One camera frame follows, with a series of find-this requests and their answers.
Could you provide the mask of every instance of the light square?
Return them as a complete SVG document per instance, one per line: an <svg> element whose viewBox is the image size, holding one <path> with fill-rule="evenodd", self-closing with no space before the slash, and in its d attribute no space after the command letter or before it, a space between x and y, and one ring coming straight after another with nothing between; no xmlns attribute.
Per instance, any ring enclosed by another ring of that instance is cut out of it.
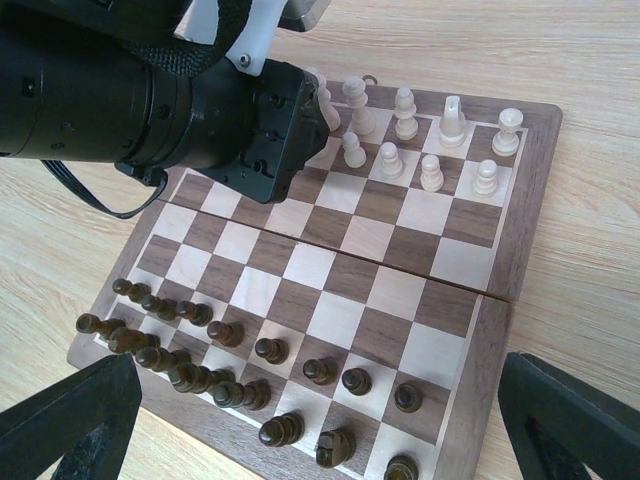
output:
<svg viewBox="0 0 640 480"><path fill-rule="evenodd" d="M491 249L441 238L431 276L466 287L484 290L491 272Z"/></svg>
<svg viewBox="0 0 640 480"><path fill-rule="evenodd" d="M420 232L442 235L453 197L409 189L402 204L398 225Z"/></svg>
<svg viewBox="0 0 640 480"><path fill-rule="evenodd" d="M369 218L351 217L340 250L381 262L393 235L393 225Z"/></svg>
<svg viewBox="0 0 640 480"><path fill-rule="evenodd" d="M361 303L322 292L307 334L348 350L363 312L364 305Z"/></svg>
<svg viewBox="0 0 640 480"><path fill-rule="evenodd" d="M329 172L318 195L318 200L316 200L316 205L340 212L353 213L356 211L366 183L366 178Z"/></svg>
<svg viewBox="0 0 640 480"><path fill-rule="evenodd" d="M414 323L398 370L451 390L463 346L464 338Z"/></svg>
<svg viewBox="0 0 640 480"><path fill-rule="evenodd" d="M284 278L322 290L336 253L306 243L298 243L284 272Z"/></svg>
<svg viewBox="0 0 640 480"><path fill-rule="evenodd" d="M245 267L229 303L247 312L265 317L271 308L271 302L273 302L279 285L280 277L255 268Z"/></svg>
<svg viewBox="0 0 640 480"><path fill-rule="evenodd" d="M211 260L211 254L182 244L173 259L167 278L185 287L195 289Z"/></svg>
<svg viewBox="0 0 640 480"><path fill-rule="evenodd" d="M425 283L424 278L380 267L371 287L367 307L413 321Z"/></svg>
<svg viewBox="0 0 640 480"><path fill-rule="evenodd" d="M382 420L384 410L391 395L396 371L366 358L350 353L344 365L344 370L362 368L371 375L371 390L366 395L356 396L350 393L342 382L338 380L338 386L333 399L349 408L364 413L376 420Z"/></svg>

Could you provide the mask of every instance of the dark wooden chess piece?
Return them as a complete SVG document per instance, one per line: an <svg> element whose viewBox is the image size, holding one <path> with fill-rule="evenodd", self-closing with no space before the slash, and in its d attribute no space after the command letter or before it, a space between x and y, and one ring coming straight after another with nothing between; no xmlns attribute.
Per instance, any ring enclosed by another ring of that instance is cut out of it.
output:
<svg viewBox="0 0 640 480"><path fill-rule="evenodd" d="M289 346L279 338L261 338L256 342L256 355L272 365L280 365L289 355Z"/></svg>
<svg viewBox="0 0 640 480"><path fill-rule="evenodd" d="M418 465L407 455L396 455L387 464L384 480L418 480Z"/></svg>
<svg viewBox="0 0 640 480"><path fill-rule="evenodd" d="M129 330L127 327L117 328L109 338L109 350L117 354L131 352L135 355L145 347L159 346L160 339L156 335Z"/></svg>
<svg viewBox="0 0 640 480"><path fill-rule="evenodd" d="M213 318L213 308L204 303L193 303L183 300L176 306L176 314L186 318L196 327L204 327Z"/></svg>
<svg viewBox="0 0 640 480"><path fill-rule="evenodd" d="M237 322L222 323L215 321L211 322L207 327L207 335L223 347L234 348L242 343L244 328L242 328L242 324Z"/></svg>
<svg viewBox="0 0 640 480"><path fill-rule="evenodd" d="M146 347L136 353L136 362L154 372L167 371L181 363L191 362L191 355L186 350L170 352L166 348Z"/></svg>
<svg viewBox="0 0 640 480"><path fill-rule="evenodd" d="M316 447L316 463L322 468L337 467L356 452L356 442L350 431L339 428L322 432Z"/></svg>
<svg viewBox="0 0 640 480"><path fill-rule="evenodd" d="M371 390L371 376L362 368L345 370L342 374L342 385L353 395L366 395Z"/></svg>
<svg viewBox="0 0 640 480"><path fill-rule="evenodd" d="M118 295L126 295L134 303L140 303L142 299L151 294L151 287L144 283L131 283L125 278L118 278L112 285L113 291Z"/></svg>
<svg viewBox="0 0 640 480"><path fill-rule="evenodd" d="M307 360L302 373L316 385L329 385L336 380L336 368L330 360Z"/></svg>
<svg viewBox="0 0 640 480"><path fill-rule="evenodd" d="M413 413L422 405L422 393L413 385L403 383L393 393L393 402L401 412Z"/></svg>
<svg viewBox="0 0 640 480"><path fill-rule="evenodd" d="M76 330L79 333L99 333L105 340L109 340L109 337L111 337L111 334L115 330L126 326L124 320L112 318L103 322L97 316L91 315L90 313L83 313L78 317L78 320L76 320Z"/></svg>
<svg viewBox="0 0 640 480"><path fill-rule="evenodd" d="M176 319L176 306L175 300L168 298L159 298L155 295L145 295L140 302L140 306L148 312L155 313L158 318L171 322Z"/></svg>
<svg viewBox="0 0 640 480"><path fill-rule="evenodd" d="M304 433L304 419L297 413L273 417L260 428L258 438L267 447L284 447L296 443Z"/></svg>

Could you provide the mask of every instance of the dark square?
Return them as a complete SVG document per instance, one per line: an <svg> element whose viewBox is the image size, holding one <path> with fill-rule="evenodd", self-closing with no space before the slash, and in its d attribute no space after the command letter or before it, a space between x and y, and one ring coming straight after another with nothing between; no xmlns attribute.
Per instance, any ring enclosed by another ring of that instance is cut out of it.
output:
<svg viewBox="0 0 640 480"><path fill-rule="evenodd" d="M396 226L383 263L426 277L431 273L439 243L437 235Z"/></svg>
<svg viewBox="0 0 640 480"><path fill-rule="evenodd" d="M169 267L179 248L180 244L178 242L154 235L142 254L138 268L159 277L164 277L169 271Z"/></svg>
<svg viewBox="0 0 640 480"><path fill-rule="evenodd" d="M367 180L355 215L395 225L408 191L406 187Z"/></svg>
<svg viewBox="0 0 640 480"><path fill-rule="evenodd" d="M410 331L411 322L367 307L362 314L351 351L397 369Z"/></svg>
<svg viewBox="0 0 640 480"><path fill-rule="evenodd" d="M267 318L305 333L319 298L320 290L283 278Z"/></svg>
<svg viewBox="0 0 640 480"><path fill-rule="evenodd" d="M173 197L172 203L200 210L211 187L213 187L213 180L210 178L187 173Z"/></svg>
<svg viewBox="0 0 640 480"><path fill-rule="evenodd" d="M340 381L340 372L342 372L344 368L348 354L349 352L344 348L312 337L311 335L306 335L300 346L289 379L325 397L333 398L338 382ZM329 385L316 385L305 377L302 373L302 367L307 360L326 360L335 369L335 382Z"/></svg>
<svg viewBox="0 0 640 480"><path fill-rule="evenodd" d="M411 180L411 188L422 189L420 175L422 175L422 159L425 156L426 155L423 155L420 158L420 163L418 164L418 167L413 174L413 179ZM438 193L454 195L456 193L456 188L458 188L458 182L460 181L460 174L462 173L464 160L452 157L441 157L439 155L438 159L440 160L440 170L442 171L442 175L444 175L444 184L442 185L442 188L438 190Z"/></svg>
<svg viewBox="0 0 640 480"><path fill-rule="evenodd" d="M262 231L247 265L281 277L289 264L295 246L294 240Z"/></svg>
<svg viewBox="0 0 640 480"><path fill-rule="evenodd" d="M491 248L502 209L494 205L454 198L443 237Z"/></svg>
<svg viewBox="0 0 640 480"><path fill-rule="evenodd" d="M349 470L364 475L380 429L380 422L337 402L331 402L322 431L338 428L351 432L356 441L356 453L343 465Z"/></svg>
<svg viewBox="0 0 640 480"><path fill-rule="evenodd" d="M415 322L466 337L478 294L427 280Z"/></svg>
<svg viewBox="0 0 640 480"><path fill-rule="evenodd" d="M244 265L212 255L196 290L209 297L229 303L238 285Z"/></svg>
<svg viewBox="0 0 640 480"><path fill-rule="evenodd" d="M378 273L375 263L338 253L333 261L324 289L360 303L367 303Z"/></svg>
<svg viewBox="0 0 640 480"><path fill-rule="evenodd" d="M422 405L413 413L404 413L396 407L393 394L399 385L408 383L422 393ZM393 390L382 421L416 438L435 445L449 400L449 390L403 372L396 374Z"/></svg>
<svg viewBox="0 0 640 480"><path fill-rule="evenodd" d="M315 205L307 221L302 240L322 245L323 247L340 248L352 215L337 210Z"/></svg>

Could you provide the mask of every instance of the white chess piece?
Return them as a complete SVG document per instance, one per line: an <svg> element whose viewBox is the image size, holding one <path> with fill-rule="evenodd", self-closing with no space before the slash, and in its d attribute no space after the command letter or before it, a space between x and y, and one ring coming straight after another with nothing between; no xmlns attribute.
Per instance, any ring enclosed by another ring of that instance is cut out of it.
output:
<svg viewBox="0 0 640 480"><path fill-rule="evenodd" d="M447 97L440 118L440 144L448 148L462 145L466 137L465 125L466 119L462 113L460 97Z"/></svg>
<svg viewBox="0 0 640 480"><path fill-rule="evenodd" d="M394 180L402 175L404 165L398 156L398 147L391 142L383 143L380 147L382 156L382 174L389 180Z"/></svg>
<svg viewBox="0 0 640 480"><path fill-rule="evenodd" d="M493 160L483 160L473 180L473 193L478 197L490 197L498 188L498 165Z"/></svg>
<svg viewBox="0 0 640 480"><path fill-rule="evenodd" d="M324 75L318 73L316 67L308 67L307 72L312 73L318 79L318 103L320 104L320 111L322 116L329 125L329 130L335 132L340 128L340 114L331 105L331 92L327 89L327 79Z"/></svg>
<svg viewBox="0 0 640 480"><path fill-rule="evenodd" d="M409 87L400 87L396 93L396 108L393 114L398 119L396 135L400 140L411 140L418 134L418 122L414 118L416 103Z"/></svg>
<svg viewBox="0 0 640 480"><path fill-rule="evenodd" d="M444 175L440 170L440 159L435 155L426 155L422 159L420 184L426 192L437 192L444 185Z"/></svg>
<svg viewBox="0 0 640 480"><path fill-rule="evenodd" d="M522 127L523 120L524 115L517 108L505 108L500 112L500 131L494 135L491 142L491 148L496 155L510 157L518 151L520 139L516 132Z"/></svg>
<svg viewBox="0 0 640 480"><path fill-rule="evenodd" d="M365 93L366 88L364 80L356 75L347 77L342 85L347 105L353 110L351 128L358 135L369 135L376 128L376 119L367 108L369 97Z"/></svg>
<svg viewBox="0 0 640 480"><path fill-rule="evenodd" d="M344 148L344 163L349 168L360 168L367 161L367 154L360 146L358 136L353 132L347 132L342 136L342 148Z"/></svg>

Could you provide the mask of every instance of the chess piece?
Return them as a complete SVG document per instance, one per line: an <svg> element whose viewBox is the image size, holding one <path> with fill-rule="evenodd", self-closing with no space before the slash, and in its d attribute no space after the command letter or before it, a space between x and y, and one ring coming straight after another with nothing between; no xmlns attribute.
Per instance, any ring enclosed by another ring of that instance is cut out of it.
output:
<svg viewBox="0 0 640 480"><path fill-rule="evenodd" d="M353 132L347 132L342 136L342 148L344 149L344 163L349 168L360 168L367 161L367 153L360 146L358 136Z"/></svg>
<svg viewBox="0 0 640 480"><path fill-rule="evenodd" d="M345 370L342 374L342 385L352 395L366 395L371 390L371 375L362 368Z"/></svg>
<svg viewBox="0 0 640 480"><path fill-rule="evenodd" d="M491 149L496 155L510 157L518 151L520 138L516 133L520 127L524 115L517 108L505 108L498 117L500 131L496 133L491 142Z"/></svg>
<svg viewBox="0 0 640 480"><path fill-rule="evenodd" d="M111 337L109 337L108 346L113 353L131 352L135 355L138 350L142 350L145 347L159 347L160 339L150 333L120 327L114 330Z"/></svg>
<svg viewBox="0 0 640 480"><path fill-rule="evenodd" d="M418 480L418 465L408 455L396 455L387 464L384 480Z"/></svg>
<svg viewBox="0 0 640 480"><path fill-rule="evenodd" d="M134 303L140 303L145 295L151 293L151 287L144 283L131 283L125 278L118 278L112 285L113 291L118 295L126 295Z"/></svg>
<svg viewBox="0 0 640 480"><path fill-rule="evenodd" d="M316 385L329 385L336 379L336 368L328 360L307 360L302 373Z"/></svg>
<svg viewBox="0 0 640 480"><path fill-rule="evenodd" d="M418 121L415 119L416 103L409 87L400 87L396 93L396 108L393 114L396 122L396 135L400 140L411 140L418 134Z"/></svg>
<svg viewBox="0 0 640 480"><path fill-rule="evenodd" d="M124 320L112 318L103 322L98 317L91 315L90 313L83 313L78 317L78 320L76 320L76 330L78 333L99 333L105 340L109 340L111 334L118 328L126 326L127 325L124 323Z"/></svg>
<svg viewBox="0 0 640 480"><path fill-rule="evenodd" d="M440 159L435 155L425 155L422 159L420 185L425 192L437 192L444 185L444 175L440 170Z"/></svg>
<svg viewBox="0 0 640 480"><path fill-rule="evenodd" d="M398 147L391 142L383 143L380 147L380 156L382 157L380 169L386 178L394 180L402 175L404 165L398 156Z"/></svg>
<svg viewBox="0 0 640 480"><path fill-rule="evenodd" d="M177 303L175 300L159 298L149 294L145 295L140 302L140 306L148 312L155 313L161 320L171 322L176 319Z"/></svg>
<svg viewBox="0 0 640 480"><path fill-rule="evenodd" d="M403 383L393 393L393 402L401 412L413 413L422 405L422 393L413 385Z"/></svg>
<svg viewBox="0 0 640 480"><path fill-rule="evenodd" d="M356 452L352 433L344 428L322 432L316 447L316 464L322 468L337 467Z"/></svg>
<svg viewBox="0 0 640 480"><path fill-rule="evenodd" d="M304 433L304 420L297 413L273 417L260 428L258 438L267 447L284 447L296 443Z"/></svg>
<svg viewBox="0 0 640 480"><path fill-rule="evenodd" d="M136 362L154 372L164 372L181 363L191 362L191 355L186 350L170 352L162 347L145 347L136 353Z"/></svg>
<svg viewBox="0 0 640 480"><path fill-rule="evenodd" d="M460 97L447 97L444 113L440 118L440 144L448 148L462 145L466 137L465 125L466 119L462 113Z"/></svg>
<svg viewBox="0 0 640 480"><path fill-rule="evenodd" d="M211 322L207 327L207 335L223 347L234 348L242 343L244 329L242 324L237 322L222 323L215 321Z"/></svg>
<svg viewBox="0 0 640 480"><path fill-rule="evenodd" d="M376 119L367 108L369 97L365 89L364 80L356 75L347 77L342 85L342 93L347 99L347 105L353 110L351 128L357 135L369 135L376 128Z"/></svg>
<svg viewBox="0 0 640 480"><path fill-rule="evenodd" d="M271 389L266 382L260 380L246 385L237 382L220 382L211 395L220 408L244 407L247 410L261 410L271 400Z"/></svg>
<svg viewBox="0 0 640 480"><path fill-rule="evenodd" d="M204 303L195 304L183 300L176 305L176 314L186 318L196 327L203 327L213 318L213 308Z"/></svg>
<svg viewBox="0 0 640 480"><path fill-rule="evenodd" d="M331 105L331 92L327 89L327 79L324 75L318 73L316 67L308 67L307 72L312 73L318 79L318 104L320 105L320 111L327 125L329 125L329 130L335 132L340 128L342 122L340 120L340 114L335 107Z"/></svg>
<svg viewBox="0 0 640 480"><path fill-rule="evenodd" d="M498 165L493 160L483 160L473 180L472 190L478 197L490 197L498 189Z"/></svg>
<svg viewBox="0 0 640 480"><path fill-rule="evenodd" d="M279 338L261 338L256 342L256 355L272 365L280 365L289 355L289 346Z"/></svg>

